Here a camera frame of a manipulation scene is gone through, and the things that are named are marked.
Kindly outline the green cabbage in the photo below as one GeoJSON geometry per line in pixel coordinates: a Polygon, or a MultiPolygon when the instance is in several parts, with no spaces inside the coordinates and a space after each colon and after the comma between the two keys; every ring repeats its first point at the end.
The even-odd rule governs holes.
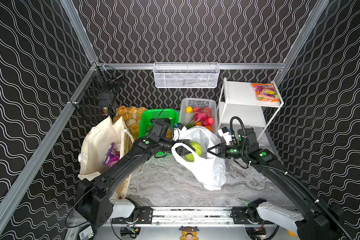
{"type": "MultiPolygon", "coordinates": [[[[194,149],[194,152],[200,157],[202,155],[202,147],[198,142],[190,142],[191,147],[194,149]]],[[[187,154],[185,157],[185,160],[188,162],[194,162],[195,157],[193,154],[187,154]]]]}

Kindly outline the white plastic grocery bag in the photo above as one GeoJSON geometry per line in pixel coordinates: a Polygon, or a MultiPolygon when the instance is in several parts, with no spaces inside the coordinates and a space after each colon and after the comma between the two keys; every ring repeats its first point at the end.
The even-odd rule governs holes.
{"type": "Polygon", "coordinates": [[[227,180],[225,160],[207,153],[208,148],[220,144],[221,140],[213,132],[201,126],[192,127],[183,132],[175,144],[185,140],[198,142],[203,150],[202,155],[199,157],[193,149],[191,153],[195,157],[194,162],[188,162],[183,156],[172,154],[175,160],[188,169],[206,190],[221,190],[227,180]]]}

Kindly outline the green plastic basket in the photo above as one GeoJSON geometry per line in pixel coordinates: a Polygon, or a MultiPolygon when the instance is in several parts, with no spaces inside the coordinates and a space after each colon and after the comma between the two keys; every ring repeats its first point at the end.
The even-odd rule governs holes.
{"type": "Polygon", "coordinates": [[[138,137],[144,137],[159,119],[168,119],[172,127],[179,122],[179,113],[174,109],[151,109],[143,112],[138,137]]]}

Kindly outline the purple Fox's candy bag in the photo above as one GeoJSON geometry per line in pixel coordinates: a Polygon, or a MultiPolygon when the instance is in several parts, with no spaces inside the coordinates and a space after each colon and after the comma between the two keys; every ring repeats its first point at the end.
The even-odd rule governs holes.
{"type": "Polygon", "coordinates": [[[103,165],[109,169],[120,160],[121,144],[111,143],[109,150],[105,156],[103,165]]]}

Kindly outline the cream floral tote bag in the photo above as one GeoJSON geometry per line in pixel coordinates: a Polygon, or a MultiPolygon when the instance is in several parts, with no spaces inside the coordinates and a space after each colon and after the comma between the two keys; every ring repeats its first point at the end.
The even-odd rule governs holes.
{"type": "Polygon", "coordinates": [[[105,164],[106,156],[113,150],[124,157],[132,148],[135,138],[120,118],[115,123],[110,117],[93,127],[86,135],[79,154],[79,179],[89,181],[105,173],[109,166],[105,164]]]}

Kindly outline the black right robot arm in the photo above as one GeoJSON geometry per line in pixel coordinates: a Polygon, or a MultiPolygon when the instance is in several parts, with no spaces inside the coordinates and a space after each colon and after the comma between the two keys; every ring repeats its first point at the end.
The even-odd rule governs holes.
{"type": "Polygon", "coordinates": [[[296,234],[301,240],[339,240],[352,237],[344,227],[343,210],[337,205],[325,205],[308,187],[288,172],[278,157],[270,150],[261,148],[252,128],[245,128],[239,117],[240,129],[226,127],[218,131],[223,143],[208,148],[207,152],[235,163],[242,160],[243,169],[254,168],[271,180],[295,205],[297,212],[274,207],[265,199],[257,199],[248,204],[246,219],[257,223],[272,222],[296,234]]]}

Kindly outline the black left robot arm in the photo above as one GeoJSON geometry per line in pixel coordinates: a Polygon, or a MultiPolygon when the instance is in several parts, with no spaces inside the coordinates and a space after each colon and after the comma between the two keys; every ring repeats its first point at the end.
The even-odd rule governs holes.
{"type": "Polygon", "coordinates": [[[167,139],[170,124],[159,119],[152,130],[134,141],[130,151],[105,173],[93,180],[82,180],[77,187],[76,203],[73,207],[95,228],[99,228],[111,217],[113,204],[110,201],[118,186],[140,165],[159,152],[171,152],[185,156],[195,148],[191,140],[167,139]]]}

